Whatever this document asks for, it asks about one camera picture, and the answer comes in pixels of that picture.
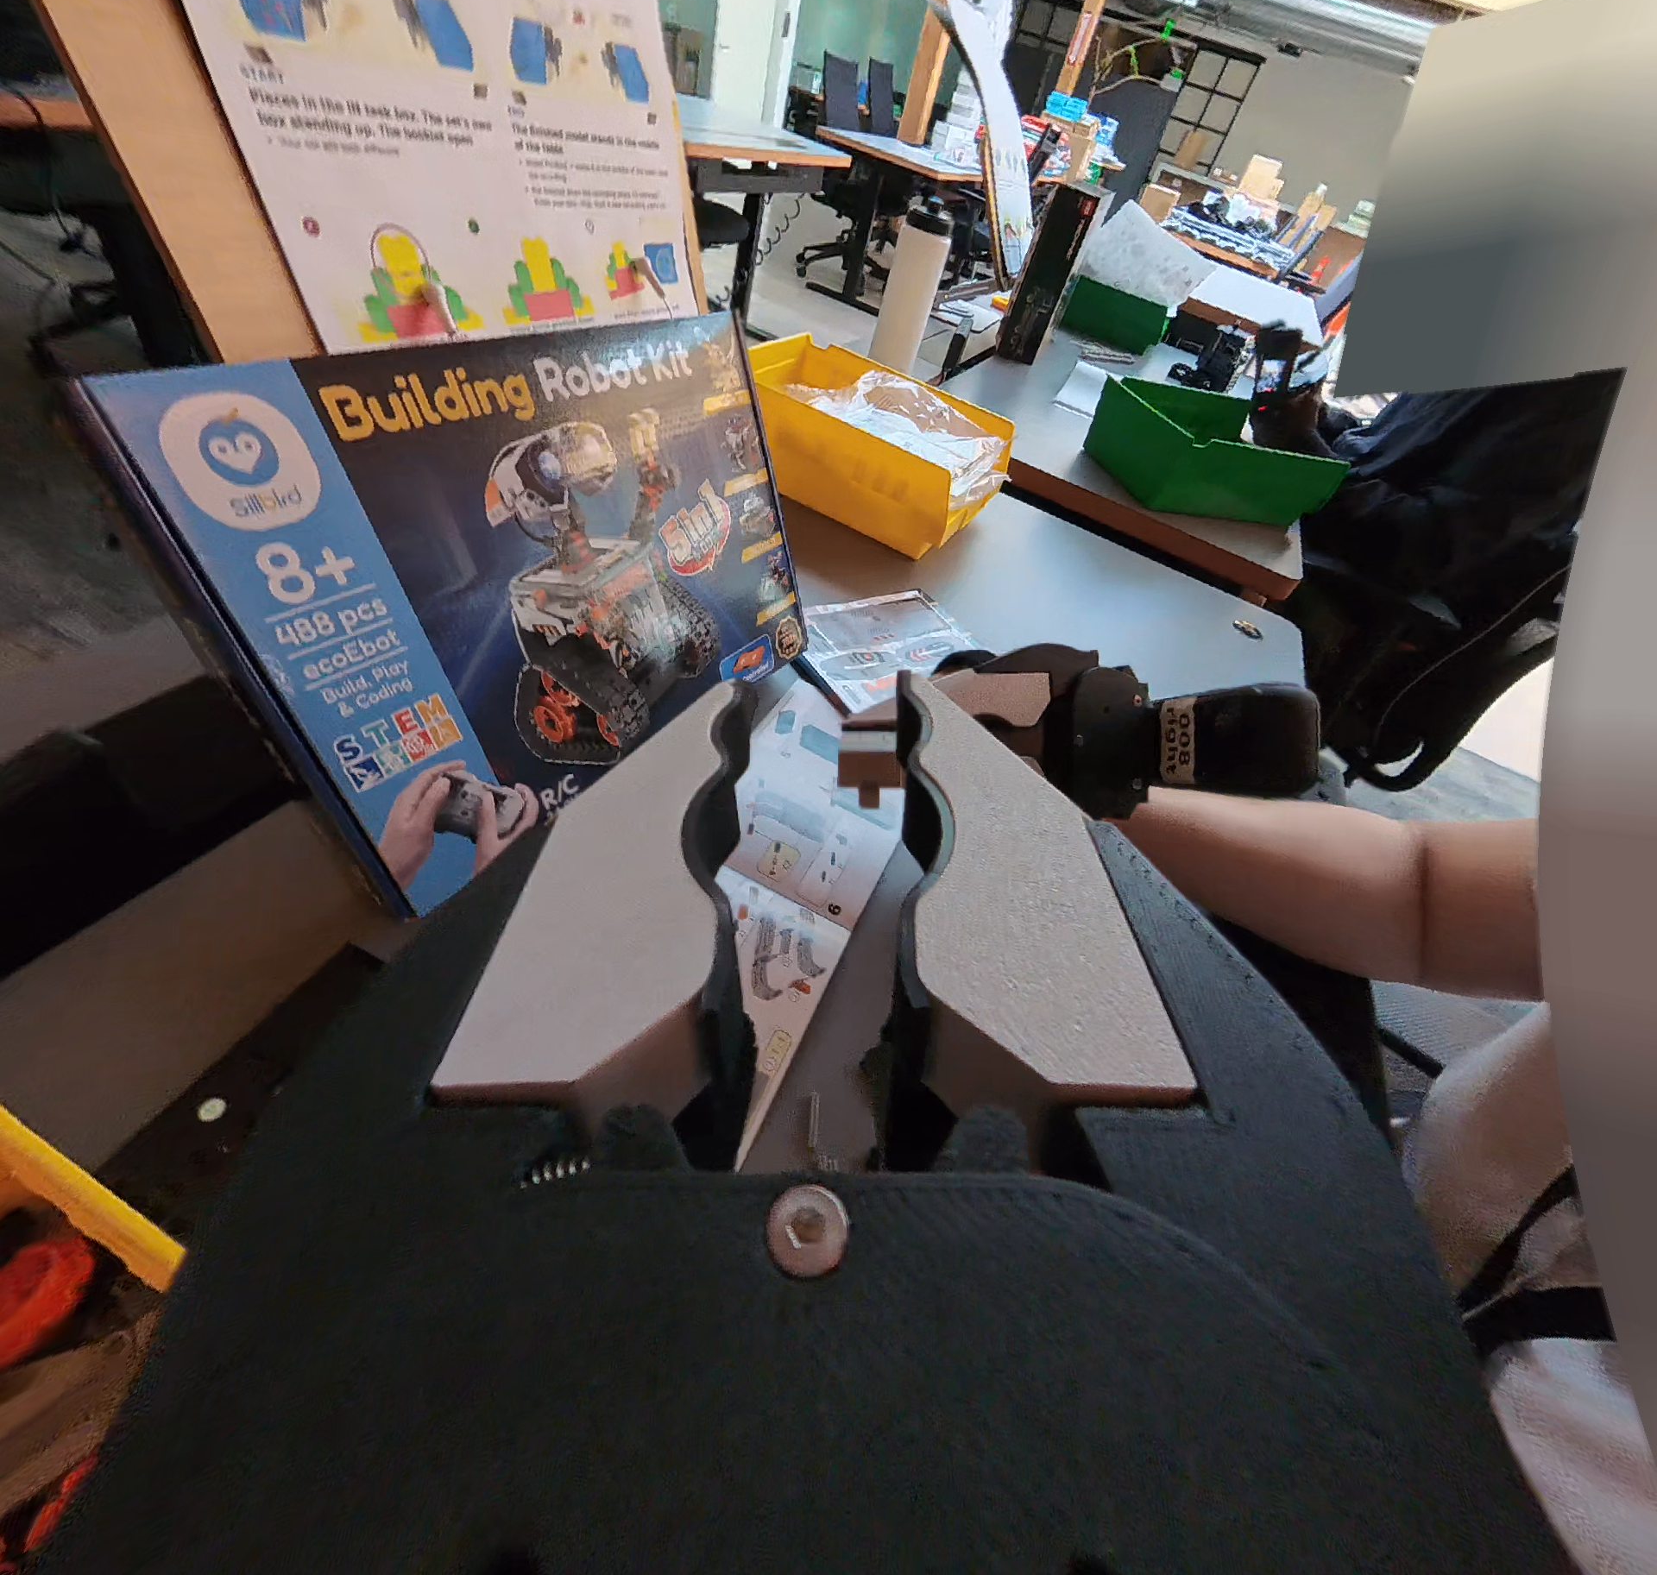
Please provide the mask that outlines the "open instruction booklet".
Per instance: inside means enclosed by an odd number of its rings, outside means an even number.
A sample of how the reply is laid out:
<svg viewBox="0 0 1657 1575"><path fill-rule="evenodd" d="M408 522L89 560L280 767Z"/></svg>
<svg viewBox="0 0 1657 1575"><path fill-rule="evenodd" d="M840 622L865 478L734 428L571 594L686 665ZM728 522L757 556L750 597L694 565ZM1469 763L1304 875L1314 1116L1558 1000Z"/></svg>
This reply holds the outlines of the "open instruction booklet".
<svg viewBox="0 0 1657 1575"><path fill-rule="evenodd" d="M738 783L741 841L718 875L758 1047L738 1166L899 845L901 811L901 791L864 807L840 785L840 712L814 684L794 681L757 722Z"/></svg>

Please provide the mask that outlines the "person's white shirt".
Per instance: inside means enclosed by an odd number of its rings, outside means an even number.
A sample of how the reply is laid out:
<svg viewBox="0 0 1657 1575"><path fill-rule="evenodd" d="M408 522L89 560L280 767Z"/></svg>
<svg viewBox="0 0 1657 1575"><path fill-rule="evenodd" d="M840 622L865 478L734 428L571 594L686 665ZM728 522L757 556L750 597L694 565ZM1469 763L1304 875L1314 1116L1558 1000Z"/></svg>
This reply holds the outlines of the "person's white shirt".
<svg viewBox="0 0 1657 1575"><path fill-rule="evenodd" d="M1546 1007L1439 1076L1405 1172L1502 1431L1576 1564L1653 1574L1653 1452L1587 1236Z"/></svg>

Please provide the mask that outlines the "printed sticker sheet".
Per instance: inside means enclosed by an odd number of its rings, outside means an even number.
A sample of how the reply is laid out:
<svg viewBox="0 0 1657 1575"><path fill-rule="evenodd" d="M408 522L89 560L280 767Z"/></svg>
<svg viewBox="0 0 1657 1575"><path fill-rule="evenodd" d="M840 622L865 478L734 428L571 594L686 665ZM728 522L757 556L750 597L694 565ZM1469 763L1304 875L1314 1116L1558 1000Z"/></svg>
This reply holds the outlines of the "printed sticker sheet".
<svg viewBox="0 0 1657 1575"><path fill-rule="evenodd" d="M807 611L809 642L796 659L803 675L842 714L890 702L897 675L932 675L980 642L919 589L865 597Z"/></svg>

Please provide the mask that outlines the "green plastic bin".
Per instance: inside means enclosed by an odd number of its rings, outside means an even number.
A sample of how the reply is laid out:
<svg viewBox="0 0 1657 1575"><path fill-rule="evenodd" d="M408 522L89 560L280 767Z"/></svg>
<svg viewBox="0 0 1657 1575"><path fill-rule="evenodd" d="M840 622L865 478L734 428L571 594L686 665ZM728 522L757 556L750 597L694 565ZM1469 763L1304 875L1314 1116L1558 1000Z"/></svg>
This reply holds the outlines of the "green plastic bin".
<svg viewBox="0 0 1657 1575"><path fill-rule="evenodd" d="M1152 511L1288 529L1334 496L1348 464L1244 441L1248 417L1244 399L1109 378L1084 448Z"/></svg>
<svg viewBox="0 0 1657 1575"><path fill-rule="evenodd" d="M1170 322L1172 309L1163 302L1086 275L1076 275L1068 285L1066 307L1059 319L1064 330L1130 357L1140 357L1162 343Z"/></svg>

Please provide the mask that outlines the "tall black carton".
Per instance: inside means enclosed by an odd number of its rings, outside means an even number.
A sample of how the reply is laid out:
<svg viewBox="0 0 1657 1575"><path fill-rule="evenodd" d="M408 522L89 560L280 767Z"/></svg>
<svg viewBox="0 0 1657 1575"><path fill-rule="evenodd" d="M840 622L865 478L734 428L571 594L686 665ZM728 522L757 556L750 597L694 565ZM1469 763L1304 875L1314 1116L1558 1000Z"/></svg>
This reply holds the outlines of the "tall black carton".
<svg viewBox="0 0 1657 1575"><path fill-rule="evenodd" d="M1049 192L1022 273L998 337L998 357L1018 365L1038 359L1059 315L1068 280L1099 210L1114 193L1091 185L1059 185Z"/></svg>

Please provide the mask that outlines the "white paper sheet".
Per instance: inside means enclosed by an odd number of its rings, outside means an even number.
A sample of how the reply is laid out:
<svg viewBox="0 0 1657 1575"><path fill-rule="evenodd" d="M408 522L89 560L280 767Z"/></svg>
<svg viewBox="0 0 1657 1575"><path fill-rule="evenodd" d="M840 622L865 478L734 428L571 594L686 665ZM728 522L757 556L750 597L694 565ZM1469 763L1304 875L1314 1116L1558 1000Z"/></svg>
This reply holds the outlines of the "white paper sheet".
<svg viewBox="0 0 1657 1575"><path fill-rule="evenodd" d="M1218 265L1162 227L1133 200L1095 218L1076 275L1174 313Z"/></svg>

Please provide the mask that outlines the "white printed instruction sheet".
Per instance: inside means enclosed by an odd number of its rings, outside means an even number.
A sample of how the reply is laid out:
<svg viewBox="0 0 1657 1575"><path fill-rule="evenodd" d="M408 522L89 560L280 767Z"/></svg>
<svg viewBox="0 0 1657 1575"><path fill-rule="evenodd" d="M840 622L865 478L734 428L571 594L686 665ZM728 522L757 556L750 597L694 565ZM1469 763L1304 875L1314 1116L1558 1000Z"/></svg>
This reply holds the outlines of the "white printed instruction sheet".
<svg viewBox="0 0 1657 1575"><path fill-rule="evenodd" d="M326 350L697 313L658 0L181 0Z"/></svg>

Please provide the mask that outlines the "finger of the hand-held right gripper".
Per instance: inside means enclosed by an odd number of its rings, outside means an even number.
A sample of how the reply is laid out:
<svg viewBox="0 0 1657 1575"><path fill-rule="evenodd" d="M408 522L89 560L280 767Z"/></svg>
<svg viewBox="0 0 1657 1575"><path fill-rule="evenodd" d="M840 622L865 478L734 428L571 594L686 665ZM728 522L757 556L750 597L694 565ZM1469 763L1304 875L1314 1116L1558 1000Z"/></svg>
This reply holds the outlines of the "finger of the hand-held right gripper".
<svg viewBox="0 0 1657 1575"><path fill-rule="evenodd" d="M1047 746L1045 717L1051 704L1051 677L1047 672L961 667L939 672L930 681L1018 759L1025 759L1031 767L1043 764Z"/></svg>

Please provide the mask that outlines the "pile of building parts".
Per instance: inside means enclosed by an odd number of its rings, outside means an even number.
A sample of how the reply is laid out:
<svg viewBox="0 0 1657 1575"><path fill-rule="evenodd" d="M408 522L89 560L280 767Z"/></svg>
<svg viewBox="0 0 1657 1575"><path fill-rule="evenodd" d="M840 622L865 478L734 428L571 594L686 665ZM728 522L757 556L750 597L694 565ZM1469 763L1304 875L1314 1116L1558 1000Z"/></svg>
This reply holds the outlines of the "pile of building parts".
<svg viewBox="0 0 1657 1575"><path fill-rule="evenodd" d="M150 1344L150 1295L68 1225L18 1213L2 1273L2 1571L29 1571Z"/></svg>

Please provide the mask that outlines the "person's right forearm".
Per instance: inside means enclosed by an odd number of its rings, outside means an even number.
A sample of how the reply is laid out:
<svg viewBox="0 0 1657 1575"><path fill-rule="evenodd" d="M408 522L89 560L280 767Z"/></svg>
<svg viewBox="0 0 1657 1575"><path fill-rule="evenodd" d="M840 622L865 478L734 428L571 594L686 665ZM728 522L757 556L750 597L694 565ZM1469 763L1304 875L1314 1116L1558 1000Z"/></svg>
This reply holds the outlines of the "person's right forearm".
<svg viewBox="0 0 1657 1575"><path fill-rule="evenodd" d="M1120 830L1202 910L1360 980L1544 1000L1540 824L1152 791Z"/></svg>

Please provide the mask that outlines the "clear plastic bags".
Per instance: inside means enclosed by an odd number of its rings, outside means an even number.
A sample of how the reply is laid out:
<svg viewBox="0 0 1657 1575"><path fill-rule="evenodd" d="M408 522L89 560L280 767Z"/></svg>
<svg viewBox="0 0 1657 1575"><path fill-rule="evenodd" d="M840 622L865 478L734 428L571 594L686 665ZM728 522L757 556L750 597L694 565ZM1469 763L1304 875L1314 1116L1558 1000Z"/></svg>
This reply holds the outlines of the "clear plastic bags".
<svg viewBox="0 0 1657 1575"><path fill-rule="evenodd" d="M784 393L946 469L956 507L1002 475L1002 440L913 378L867 371L840 390L786 385Z"/></svg>

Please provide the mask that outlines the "wooden display board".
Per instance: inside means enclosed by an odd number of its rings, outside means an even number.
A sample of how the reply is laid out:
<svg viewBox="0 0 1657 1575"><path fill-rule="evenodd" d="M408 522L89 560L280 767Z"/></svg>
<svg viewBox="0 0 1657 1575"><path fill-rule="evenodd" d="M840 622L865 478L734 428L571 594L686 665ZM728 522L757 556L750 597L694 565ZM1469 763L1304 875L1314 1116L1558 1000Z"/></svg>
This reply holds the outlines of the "wooden display board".
<svg viewBox="0 0 1657 1575"><path fill-rule="evenodd" d="M320 356L183 4L33 2L213 357Z"/></svg>

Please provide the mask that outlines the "yellow plastic bin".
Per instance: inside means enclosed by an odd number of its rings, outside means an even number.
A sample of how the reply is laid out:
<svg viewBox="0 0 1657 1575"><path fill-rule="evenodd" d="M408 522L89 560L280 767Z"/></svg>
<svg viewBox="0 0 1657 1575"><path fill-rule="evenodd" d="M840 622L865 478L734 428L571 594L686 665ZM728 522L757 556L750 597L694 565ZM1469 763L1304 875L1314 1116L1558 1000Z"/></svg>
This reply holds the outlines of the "yellow plastic bin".
<svg viewBox="0 0 1657 1575"><path fill-rule="evenodd" d="M1002 475L956 507L946 469L784 393L786 385L840 390L856 385L867 371L889 371L895 378L908 378L907 373L840 346L819 346L811 334L751 343L750 365L779 492L840 527L874 538L890 552L918 560L927 552L940 548L975 522L1009 478L1016 428L1002 414L919 382L1002 440L998 464Z"/></svg>
<svg viewBox="0 0 1657 1575"><path fill-rule="evenodd" d="M2 1112L2 1273L18 1238L29 1238L29 1231L15 1230L18 1213L68 1225L103 1249L127 1282L147 1288L155 1315L152 1338L161 1295L184 1256L183 1247L94 1175Z"/></svg>

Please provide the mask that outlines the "wooden office desk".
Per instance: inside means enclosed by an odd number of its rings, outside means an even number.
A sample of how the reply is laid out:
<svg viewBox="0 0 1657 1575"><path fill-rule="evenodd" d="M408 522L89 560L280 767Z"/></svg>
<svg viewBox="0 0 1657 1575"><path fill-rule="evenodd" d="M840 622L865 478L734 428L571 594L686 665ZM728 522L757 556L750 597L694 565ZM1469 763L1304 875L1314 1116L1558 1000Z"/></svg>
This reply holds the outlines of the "wooden office desk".
<svg viewBox="0 0 1657 1575"><path fill-rule="evenodd" d="M748 322L770 198L811 197L829 172L848 172L852 160L697 96L678 94L677 107L697 242L702 250L735 247L732 307Z"/></svg>
<svg viewBox="0 0 1657 1575"><path fill-rule="evenodd" d="M842 286L835 294L829 286L819 286L814 282L811 290L824 296L837 296L842 302L872 315L874 309L864 301L860 294L865 280L867 240L874 230L874 218L886 185L892 182L892 178L910 178L913 182L939 190L971 190L975 193L983 193L983 174L950 164L924 146L913 146L897 136L877 136L869 132L849 132L818 125L818 140L827 146L849 151L853 164L865 164L869 172L858 182L860 193L856 193L852 208L852 232L848 249L842 250Z"/></svg>

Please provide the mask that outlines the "curved white poster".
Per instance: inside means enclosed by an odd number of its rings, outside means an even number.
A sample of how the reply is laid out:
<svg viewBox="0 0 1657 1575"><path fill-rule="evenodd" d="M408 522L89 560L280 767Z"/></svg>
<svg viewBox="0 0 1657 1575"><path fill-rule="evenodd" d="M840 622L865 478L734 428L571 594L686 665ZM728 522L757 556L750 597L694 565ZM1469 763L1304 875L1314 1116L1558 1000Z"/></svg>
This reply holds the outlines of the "curved white poster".
<svg viewBox="0 0 1657 1575"><path fill-rule="evenodd" d="M985 200L998 242L998 278L1014 285L1031 249L1031 174L1022 112L1004 74L1007 13L972 0L932 0L955 40L983 109Z"/></svg>

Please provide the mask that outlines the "black mesh office chair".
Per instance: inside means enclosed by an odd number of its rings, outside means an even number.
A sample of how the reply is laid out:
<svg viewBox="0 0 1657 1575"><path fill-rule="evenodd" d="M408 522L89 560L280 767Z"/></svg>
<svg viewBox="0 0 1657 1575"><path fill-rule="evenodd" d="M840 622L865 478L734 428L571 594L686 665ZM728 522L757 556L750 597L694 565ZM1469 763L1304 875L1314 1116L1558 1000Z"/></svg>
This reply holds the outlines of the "black mesh office chair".
<svg viewBox="0 0 1657 1575"><path fill-rule="evenodd" d="M1474 723L1558 652L1576 538L1525 543L1439 594L1403 594L1304 558L1288 618L1304 645L1323 744L1348 785L1408 792Z"/></svg>

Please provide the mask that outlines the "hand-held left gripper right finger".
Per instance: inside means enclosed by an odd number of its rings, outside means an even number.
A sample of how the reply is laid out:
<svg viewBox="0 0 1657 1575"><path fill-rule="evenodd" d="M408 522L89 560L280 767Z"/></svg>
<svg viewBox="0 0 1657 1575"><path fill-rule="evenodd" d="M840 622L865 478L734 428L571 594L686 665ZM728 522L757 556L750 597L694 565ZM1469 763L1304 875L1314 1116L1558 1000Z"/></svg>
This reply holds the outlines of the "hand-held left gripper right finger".
<svg viewBox="0 0 1657 1575"><path fill-rule="evenodd" d="M1043 1149L1082 1109L1197 1106L1178 1036L1094 824L924 677L899 684L905 841L884 1050L884 1167L927 1170L972 1109Z"/></svg>

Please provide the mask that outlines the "white water bottle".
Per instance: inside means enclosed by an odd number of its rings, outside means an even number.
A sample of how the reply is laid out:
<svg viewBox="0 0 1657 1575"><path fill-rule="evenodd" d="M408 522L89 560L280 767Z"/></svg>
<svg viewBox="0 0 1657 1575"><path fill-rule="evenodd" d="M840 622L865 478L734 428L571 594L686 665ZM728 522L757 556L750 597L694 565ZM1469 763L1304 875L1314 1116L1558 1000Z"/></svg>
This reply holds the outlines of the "white water bottle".
<svg viewBox="0 0 1657 1575"><path fill-rule="evenodd" d="M899 227L867 350L872 363L901 373L915 371L918 350L950 259L952 238L955 222L940 197L910 202Z"/></svg>

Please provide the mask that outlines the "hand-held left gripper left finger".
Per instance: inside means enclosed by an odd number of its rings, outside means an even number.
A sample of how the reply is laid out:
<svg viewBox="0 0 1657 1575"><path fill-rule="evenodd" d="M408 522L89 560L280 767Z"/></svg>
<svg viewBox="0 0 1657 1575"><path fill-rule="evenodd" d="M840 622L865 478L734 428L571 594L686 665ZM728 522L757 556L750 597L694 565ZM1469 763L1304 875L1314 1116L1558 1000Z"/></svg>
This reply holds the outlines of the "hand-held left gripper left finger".
<svg viewBox="0 0 1657 1575"><path fill-rule="evenodd" d="M757 693L718 684L557 818L430 1090L446 1105L552 1105L594 1130L668 1116L694 1166L732 1172L757 1042L735 923L716 875Z"/></svg>

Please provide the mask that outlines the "blue robot kit box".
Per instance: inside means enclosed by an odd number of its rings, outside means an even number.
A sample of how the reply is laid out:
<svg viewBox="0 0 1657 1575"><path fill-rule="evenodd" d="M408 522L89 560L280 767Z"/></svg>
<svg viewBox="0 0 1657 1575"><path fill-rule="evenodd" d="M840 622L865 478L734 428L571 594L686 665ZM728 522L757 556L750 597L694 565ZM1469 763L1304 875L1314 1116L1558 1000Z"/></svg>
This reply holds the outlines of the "blue robot kit box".
<svg viewBox="0 0 1657 1575"><path fill-rule="evenodd" d="M402 918L720 681L799 655L741 322L127 371L70 412Z"/></svg>

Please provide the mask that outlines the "grey desk with wooden edge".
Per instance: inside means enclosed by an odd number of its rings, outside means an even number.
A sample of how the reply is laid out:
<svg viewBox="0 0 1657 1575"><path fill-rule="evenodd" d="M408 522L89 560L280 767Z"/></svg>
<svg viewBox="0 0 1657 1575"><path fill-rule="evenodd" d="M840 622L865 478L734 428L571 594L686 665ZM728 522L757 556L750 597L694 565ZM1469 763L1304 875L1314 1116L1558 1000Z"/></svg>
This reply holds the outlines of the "grey desk with wooden edge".
<svg viewBox="0 0 1657 1575"><path fill-rule="evenodd" d="M1084 453L1089 420L1059 404L1084 342L1059 330L1031 365L990 356L948 391L1016 426L1009 492L1132 552L1273 607L1302 581L1299 530L1149 511Z"/></svg>

